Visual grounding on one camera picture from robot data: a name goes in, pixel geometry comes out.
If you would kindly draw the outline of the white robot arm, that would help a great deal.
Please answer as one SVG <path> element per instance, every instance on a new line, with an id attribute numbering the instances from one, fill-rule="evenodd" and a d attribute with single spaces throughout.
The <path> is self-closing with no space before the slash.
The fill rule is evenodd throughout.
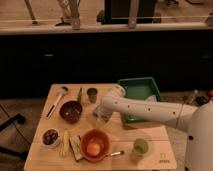
<path id="1" fill-rule="evenodd" d="M 114 112 L 141 116 L 187 133 L 185 171 L 213 171 L 213 102 L 200 107 L 130 99 L 114 84 L 100 99 L 96 115 L 108 122 Z"/>

